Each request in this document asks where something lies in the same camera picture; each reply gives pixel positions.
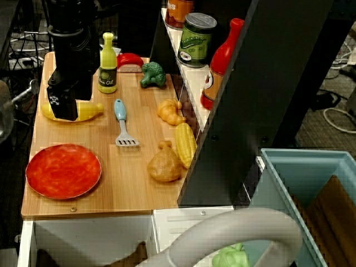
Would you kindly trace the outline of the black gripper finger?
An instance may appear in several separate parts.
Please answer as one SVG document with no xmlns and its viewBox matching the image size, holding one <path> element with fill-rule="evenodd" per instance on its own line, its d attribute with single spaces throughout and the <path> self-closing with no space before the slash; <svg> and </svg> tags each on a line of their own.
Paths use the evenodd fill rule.
<svg viewBox="0 0 356 267">
<path fill-rule="evenodd" d="M 68 121 L 77 120 L 77 105 L 73 90 L 61 86 L 49 86 L 47 95 L 55 118 Z"/>
<path fill-rule="evenodd" d="M 78 80 L 75 85 L 75 99 L 89 101 L 92 97 L 92 80 Z"/>
</svg>

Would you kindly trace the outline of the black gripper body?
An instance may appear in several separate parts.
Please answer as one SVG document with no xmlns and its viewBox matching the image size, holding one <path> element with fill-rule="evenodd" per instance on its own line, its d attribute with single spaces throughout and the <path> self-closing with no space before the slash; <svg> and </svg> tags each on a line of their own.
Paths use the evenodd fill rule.
<svg viewBox="0 0 356 267">
<path fill-rule="evenodd" d="M 91 90 L 92 75 L 81 74 L 79 70 L 56 67 L 48 79 L 48 85 L 58 90 Z"/>
</svg>

